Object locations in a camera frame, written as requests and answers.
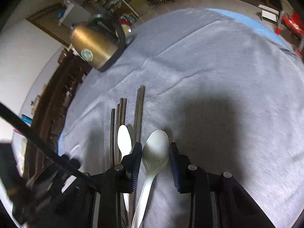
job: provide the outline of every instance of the kettle handle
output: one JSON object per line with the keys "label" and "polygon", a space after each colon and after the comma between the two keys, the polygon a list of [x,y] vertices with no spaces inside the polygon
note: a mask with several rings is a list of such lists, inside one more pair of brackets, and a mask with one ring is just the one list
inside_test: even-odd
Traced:
{"label": "kettle handle", "polygon": [[113,63],[116,62],[116,60],[122,55],[122,53],[126,49],[126,35],[119,21],[115,19],[113,15],[110,14],[95,14],[88,19],[86,24],[87,25],[96,24],[98,21],[104,24],[105,28],[109,30],[111,33],[113,33],[115,36],[116,36],[115,32],[117,32],[118,35],[118,40],[117,40],[118,49],[115,51],[112,57],[100,69],[98,69],[100,72],[104,72],[110,66],[112,66]]}

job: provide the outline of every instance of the gold kettle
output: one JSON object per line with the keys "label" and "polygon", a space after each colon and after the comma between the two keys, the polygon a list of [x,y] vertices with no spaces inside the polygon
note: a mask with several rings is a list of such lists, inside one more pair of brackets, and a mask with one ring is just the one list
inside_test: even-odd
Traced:
{"label": "gold kettle", "polygon": [[126,48],[120,23],[107,14],[96,14],[73,26],[70,40],[78,54],[101,72],[112,66]]}

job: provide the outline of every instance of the floor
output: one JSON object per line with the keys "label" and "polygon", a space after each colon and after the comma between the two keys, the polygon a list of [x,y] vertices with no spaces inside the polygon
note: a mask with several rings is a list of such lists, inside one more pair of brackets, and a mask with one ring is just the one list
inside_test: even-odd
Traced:
{"label": "floor", "polygon": [[[230,10],[233,12],[247,15],[248,17],[261,22],[264,26],[271,29],[272,31],[274,31],[276,28],[276,25],[274,23],[265,20],[261,21],[260,9],[258,7],[239,0],[175,0],[175,2],[170,1],[142,15],[133,25],[133,27],[137,27],[146,21],[156,18],[159,15],[163,15],[171,11],[187,7],[218,8]],[[297,40],[289,36],[288,31],[284,32],[284,30],[282,30],[282,34],[284,35],[282,39],[287,43],[288,46],[294,48],[294,45],[297,45]]]}

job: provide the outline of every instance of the plastic spoon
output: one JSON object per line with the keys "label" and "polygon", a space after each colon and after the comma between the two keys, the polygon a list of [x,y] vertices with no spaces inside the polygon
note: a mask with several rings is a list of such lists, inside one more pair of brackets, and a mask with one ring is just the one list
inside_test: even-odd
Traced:
{"label": "plastic spoon", "polygon": [[165,168],[168,158],[168,136],[164,131],[156,130],[150,135],[142,151],[142,162],[146,169],[146,180],[133,217],[132,228],[139,228],[145,214],[153,179],[157,173]]}
{"label": "plastic spoon", "polygon": [[[121,152],[121,158],[132,152],[130,134],[128,128],[125,125],[121,125],[118,129],[117,144]],[[126,210],[129,213],[129,194],[124,193],[123,199],[125,201]]]}

